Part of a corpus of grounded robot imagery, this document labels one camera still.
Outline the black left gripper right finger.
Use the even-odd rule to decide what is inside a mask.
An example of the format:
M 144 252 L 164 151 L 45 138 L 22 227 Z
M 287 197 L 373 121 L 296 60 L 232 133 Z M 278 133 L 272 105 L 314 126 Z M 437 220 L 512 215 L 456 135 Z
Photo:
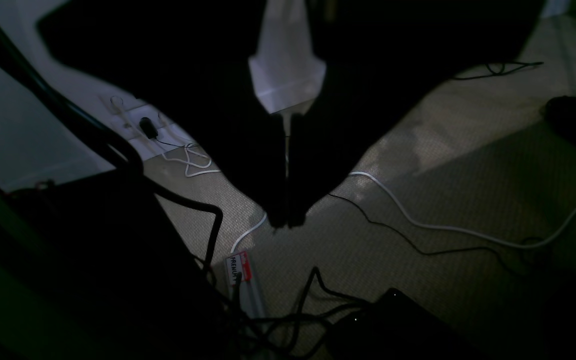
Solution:
M 307 0 L 326 64 L 310 109 L 291 120 L 288 226 L 338 187 L 367 150 L 459 73 L 514 60 L 542 0 Z

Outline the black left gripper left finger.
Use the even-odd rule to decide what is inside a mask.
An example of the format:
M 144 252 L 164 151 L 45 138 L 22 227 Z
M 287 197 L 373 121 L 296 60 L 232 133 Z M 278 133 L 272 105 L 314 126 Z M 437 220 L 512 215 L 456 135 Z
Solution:
M 249 58 L 265 0 L 69 0 L 42 16 L 53 59 L 153 105 L 229 182 L 287 223 L 285 132 L 256 96 Z

